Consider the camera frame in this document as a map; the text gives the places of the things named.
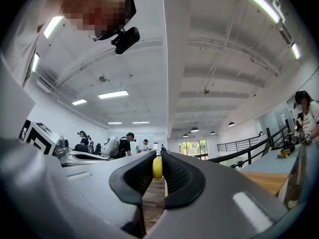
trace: ceiling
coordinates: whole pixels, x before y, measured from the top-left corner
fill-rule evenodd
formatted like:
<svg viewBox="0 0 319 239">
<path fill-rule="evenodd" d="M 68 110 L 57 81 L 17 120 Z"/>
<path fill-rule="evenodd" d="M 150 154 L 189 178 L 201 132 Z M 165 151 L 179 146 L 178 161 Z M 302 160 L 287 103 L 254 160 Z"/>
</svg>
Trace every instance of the ceiling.
<svg viewBox="0 0 319 239">
<path fill-rule="evenodd" d="M 271 18 L 251 0 L 135 0 L 140 41 L 116 55 L 109 40 L 62 20 L 42 34 L 37 72 L 62 103 L 108 127 L 150 121 L 180 139 L 218 133 L 223 119 L 285 73 L 294 57 Z M 284 9 L 290 34 L 298 26 Z M 99 81 L 105 76 L 106 82 Z M 127 90 L 129 96 L 97 95 Z M 79 99 L 88 102 L 73 106 Z M 109 125 L 108 122 L 122 122 Z"/>
<path fill-rule="evenodd" d="M 137 14 L 125 29 L 137 27 L 140 41 L 122 55 L 114 52 L 113 38 L 94 42 L 62 19 L 47 39 L 41 34 L 36 52 L 37 73 L 52 94 L 71 110 L 107 127 L 137 127 L 133 121 L 167 128 L 167 76 L 162 66 L 162 33 L 157 0 L 135 0 Z M 105 76 L 106 82 L 99 77 Z M 129 96 L 101 100 L 98 95 L 127 90 Z M 72 102 L 87 103 L 74 106 Z M 122 122 L 109 125 L 108 122 Z"/>
</svg>

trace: black t-shirt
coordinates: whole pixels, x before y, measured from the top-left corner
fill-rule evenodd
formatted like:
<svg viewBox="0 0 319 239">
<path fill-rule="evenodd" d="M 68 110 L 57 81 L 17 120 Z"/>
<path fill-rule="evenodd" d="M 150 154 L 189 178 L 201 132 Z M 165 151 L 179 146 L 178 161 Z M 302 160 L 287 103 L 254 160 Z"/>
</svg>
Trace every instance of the black t-shirt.
<svg viewBox="0 0 319 239">
<path fill-rule="evenodd" d="M 130 142 L 126 139 L 120 140 L 119 153 L 124 153 L 129 150 L 131 150 Z"/>
<path fill-rule="evenodd" d="M 83 144 L 83 143 L 84 143 L 84 145 L 88 145 L 88 144 L 89 144 L 88 139 L 82 138 L 82 139 L 81 139 L 81 144 Z"/>
</svg>

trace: window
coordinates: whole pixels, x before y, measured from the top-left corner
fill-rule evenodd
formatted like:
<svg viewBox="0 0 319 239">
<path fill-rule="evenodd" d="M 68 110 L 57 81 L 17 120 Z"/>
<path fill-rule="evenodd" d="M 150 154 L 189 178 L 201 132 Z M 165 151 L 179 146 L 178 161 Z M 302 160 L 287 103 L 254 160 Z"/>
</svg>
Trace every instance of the window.
<svg viewBox="0 0 319 239">
<path fill-rule="evenodd" d="M 179 152 L 187 156 L 194 156 L 199 159 L 208 159 L 208 149 L 206 140 L 184 141 L 179 143 Z"/>
</svg>

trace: yellow ball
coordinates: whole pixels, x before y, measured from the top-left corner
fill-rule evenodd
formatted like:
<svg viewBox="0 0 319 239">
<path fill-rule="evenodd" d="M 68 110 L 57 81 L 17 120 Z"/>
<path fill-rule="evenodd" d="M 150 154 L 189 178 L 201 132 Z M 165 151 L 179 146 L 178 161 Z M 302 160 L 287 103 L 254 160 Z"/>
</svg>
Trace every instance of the yellow ball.
<svg viewBox="0 0 319 239">
<path fill-rule="evenodd" d="M 153 160 L 153 177 L 154 179 L 161 179 L 163 176 L 163 164 L 161 158 L 157 157 Z"/>
</svg>

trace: railing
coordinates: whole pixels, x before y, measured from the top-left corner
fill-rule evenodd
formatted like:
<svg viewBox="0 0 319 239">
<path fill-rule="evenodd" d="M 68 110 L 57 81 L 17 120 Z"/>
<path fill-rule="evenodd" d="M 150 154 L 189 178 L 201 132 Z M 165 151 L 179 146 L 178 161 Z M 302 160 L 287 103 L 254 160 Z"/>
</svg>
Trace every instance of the railing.
<svg viewBox="0 0 319 239">
<path fill-rule="evenodd" d="M 248 154 L 248 159 L 244 160 L 244 161 L 241 161 L 237 164 L 233 164 L 231 165 L 231 167 L 235 167 L 237 165 L 241 165 L 245 162 L 248 161 L 248 164 L 251 164 L 251 160 L 255 157 L 257 157 L 258 155 L 260 154 L 263 154 L 265 155 L 269 148 L 271 148 L 272 150 L 274 149 L 277 149 L 280 144 L 284 143 L 285 144 L 285 134 L 287 133 L 287 135 L 290 133 L 290 128 L 289 128 L 289 124 L 288 124 L 288 120 L 286 120 L 286 126 L 283 127 L 281 130 L 279 130 L 277 133 L 275 133 L 274 135 L 270 136 L 270 132 L 269 132 L 269 129 L 267 129 L 267 135 L 269 136 L 267 139 L 255 144 L 254 146 L 251 146 L 249 148 L 246 148 L 244 150 L 241 150 L 241 151 L 238 151 L 236 153 L 232 153 L 232 154 L 229 154 L 229 155 L 226 155 L 226 156 L 222 156 L 222 157 L 217 157 L 217 158 L 211 158 L 209 159 L 208 161 L 211 161 L 211 162 L 215 162 L 215 163 L 219 163 L 219 162 L 223 162 L 223 161 L 226 161 L 226 160 L 229 160 L 229 159 L 232 159 L 232 158 L 235 158 L 235 157 L 239 157 L 245 153 Z M 281 136 L 276 140 L 274 141 L 274 138 L 277 136 L 277 135 L 280 135 Z M 282 138 L 282 141 L 280 141 L 276 146 L 275 146 L 275 143 L 278 142 L 280 139 Z M 251 151 L 266 144 L 266 147 L 265 149 L 263 149 L 262 151 L 258 152 L 257 154 L 255 154 L 254 156 L 251 156 Z"/>
<path fill-rule="evenodd" d="M 255 145 L 259 140 L 259 136 L 245 139 L 242 141 L 234 141 L 228 143 L 221 143 L 217 145 L 218 151 L 239 151 L 247 149 Z"/>
</svg>

